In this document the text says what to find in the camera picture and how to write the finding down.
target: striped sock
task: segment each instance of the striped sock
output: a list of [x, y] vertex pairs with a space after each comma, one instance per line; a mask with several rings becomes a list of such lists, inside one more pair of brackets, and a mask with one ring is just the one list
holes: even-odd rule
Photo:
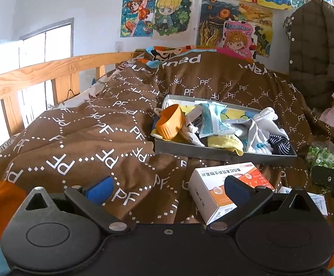
[[289, 140], [283, 136], [269, 135], [268, 142], [273, 148], [273, 154], [289, 155], [290, 144]]

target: orange plastic container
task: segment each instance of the orange plastic container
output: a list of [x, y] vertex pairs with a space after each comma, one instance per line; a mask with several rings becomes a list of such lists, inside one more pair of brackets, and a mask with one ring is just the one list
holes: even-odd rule
[[155, 124], [158, 133], [165, 140], [172, 140], [185, 123], [185, 115], [180, 105], [174, 104], [161, 112], [161, 117]]

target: plastic bag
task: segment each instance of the plastic bag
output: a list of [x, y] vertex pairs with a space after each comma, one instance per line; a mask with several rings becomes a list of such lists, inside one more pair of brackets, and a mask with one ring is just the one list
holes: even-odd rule
[[334, 144], [331, 141], [313, 142], [306, 155], [309, 169], [322, 166], [334, 169]]
[[221, 119], [221, 112], [227, 105], [214, 101], [195, 101], [195, 105], [203, 107], [203, 124], [199, 133], [200, 138], [234, 134], [235, 129], [228, 124], [223, 124]]

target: white cardboard box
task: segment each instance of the white cardboard box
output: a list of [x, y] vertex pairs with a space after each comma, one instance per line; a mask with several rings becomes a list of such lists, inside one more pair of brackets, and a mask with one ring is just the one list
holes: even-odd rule
[[[289, 194], [291, 192], [291, 190], [292, 190], [291, 188], [281, 187], [280, 190], [278, 191], [278, 193], [287, 193], [287, 194]], [[317, 208], [319, 209], [319, 211], [324, 216], [327, 216], [328, 215], [328, 211], [326, 209], [325, 197], [323, 195], [318, 195], [318, 194], [309, 193], [309, 192], [307, 194], [313, 200], [313, 202], [315, 203], [315, 205], [317, 206]]]
[[228, 175], [253, 188], [263, 185], [274, 190], [251, 162], [195, 169], [188, 190], [207, 225], [237, 207], [224, 192], [224, 180]]

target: electrical outlet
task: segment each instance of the electrical outlet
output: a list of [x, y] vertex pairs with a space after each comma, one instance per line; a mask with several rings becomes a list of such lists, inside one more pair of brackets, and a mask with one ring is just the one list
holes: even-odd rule
[[116, 44], [115, 44], [115, 51], [116, 51], [117, 53], [123, 51], [123, 41], [116, 41]]

